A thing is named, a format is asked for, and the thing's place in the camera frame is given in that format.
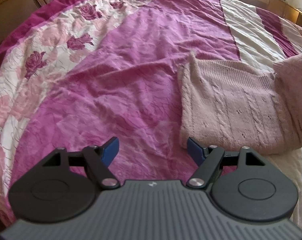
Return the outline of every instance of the gray ribbed surface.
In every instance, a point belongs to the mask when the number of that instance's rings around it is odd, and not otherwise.
[[[202,191],[186,189],[180,181],[126,181],[104,191],[82,215],[59,224],[18,221],[2,233],[7,240],[213,240],[302,239],[289,220],[272,225],[240,224],[216,211]]]

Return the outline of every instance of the black device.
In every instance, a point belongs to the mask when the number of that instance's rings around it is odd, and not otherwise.
[[[250,147],[187,150],[199,166],[180,180],[126,180],[107,168],[119,150],[111,138],[80,152],[58,148],[16,181],[9,201],[17,222],[5,240],[302,239],[290,220],[295,185]],[[224,166],[237,166],[221,176]],[[86,175],[70,171],[82,166]]]

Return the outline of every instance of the logo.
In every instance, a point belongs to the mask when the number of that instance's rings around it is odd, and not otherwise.
[[[151,183],[148,184],[150,187],[155,187],[158,185],[155,181],[152,181]]]

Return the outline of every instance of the bedspread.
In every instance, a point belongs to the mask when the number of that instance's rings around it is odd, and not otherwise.
[[[302,53],[287,20],[236,0],[52,0],[0,46],[0,218],[14,222],[10,185],[56,147],[111,136],[110,170],[125,179],[182,179],[196,169],[179,146],[177,68],[190,51],[272,71]],[[302,149],[269,159],[298,185]]]

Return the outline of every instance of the pink sweater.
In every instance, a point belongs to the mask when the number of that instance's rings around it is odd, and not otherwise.
[[[179,69],[180,144],[194,136],[204,145],[261,154],[302,147],[302,54],[275,62],[264,73],[235,61],[198,60]]]

